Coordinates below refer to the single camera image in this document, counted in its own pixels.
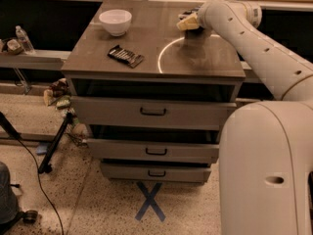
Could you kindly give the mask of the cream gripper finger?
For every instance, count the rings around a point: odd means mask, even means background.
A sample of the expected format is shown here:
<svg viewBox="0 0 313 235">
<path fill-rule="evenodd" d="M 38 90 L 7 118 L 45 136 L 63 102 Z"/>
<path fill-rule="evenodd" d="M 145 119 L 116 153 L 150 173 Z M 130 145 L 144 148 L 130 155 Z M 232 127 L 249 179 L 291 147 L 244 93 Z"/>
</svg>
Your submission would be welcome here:
<svg viewBox="0 0 313 235">
<path fill-rule="evenodd" d="M 196 17 L 188 17 L 188 18 L 181 20 L 177 24 L 177 27 L 181 31 L 193 30 L 199 27 L 199 23 Z"/>
<path fill-rule="evenodd" d="M 182 14 L 179 14 L 178 19 L 183 20 L 183 19 L 188 18 L 190 15 L 196 15 L 196 14 L 197 14 L 197 12 L 187 11 L 187 12 L 184 12 Z"/>
</svg>

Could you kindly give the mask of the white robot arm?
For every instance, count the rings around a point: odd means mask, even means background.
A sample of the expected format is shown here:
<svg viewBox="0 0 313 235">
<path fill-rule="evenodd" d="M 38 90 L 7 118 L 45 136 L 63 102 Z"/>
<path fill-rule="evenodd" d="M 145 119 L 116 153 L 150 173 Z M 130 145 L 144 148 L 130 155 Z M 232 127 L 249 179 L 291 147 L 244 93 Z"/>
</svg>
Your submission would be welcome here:
<svg viewBox="0 0 313 235">
<path fill-rule="evenodd" d="M 273 100 L 227 119 L 219 145 L 222 235 L 312 235 L 313 64 L 258 30 L 260 7 L 209 0 L 197 26 L 228 41 Z"/>
</svg>

